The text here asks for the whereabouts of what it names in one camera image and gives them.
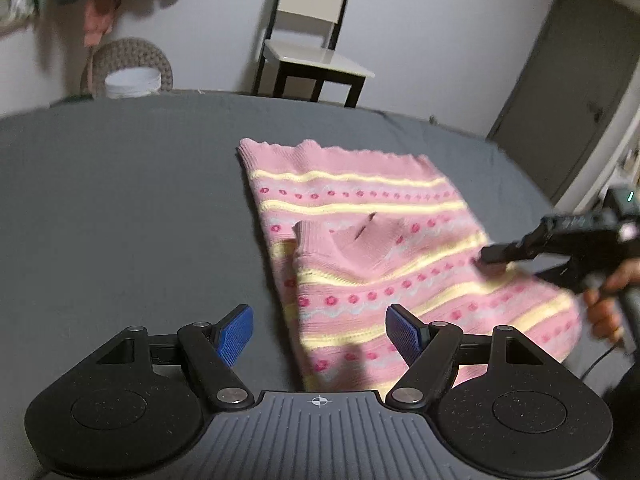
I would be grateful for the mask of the person's right hand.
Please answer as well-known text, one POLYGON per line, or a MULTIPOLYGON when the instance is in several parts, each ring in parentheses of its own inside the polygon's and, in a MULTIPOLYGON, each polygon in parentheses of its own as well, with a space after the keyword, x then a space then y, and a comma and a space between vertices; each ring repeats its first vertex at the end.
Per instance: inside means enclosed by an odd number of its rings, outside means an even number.
POLYGON ((584 299, 593 336, 617 344, 624 334, 623 322, 615 309, 615 297, 630 285, 639 284, 639 259, 625 260, 598 289, 587 289, 584 299))

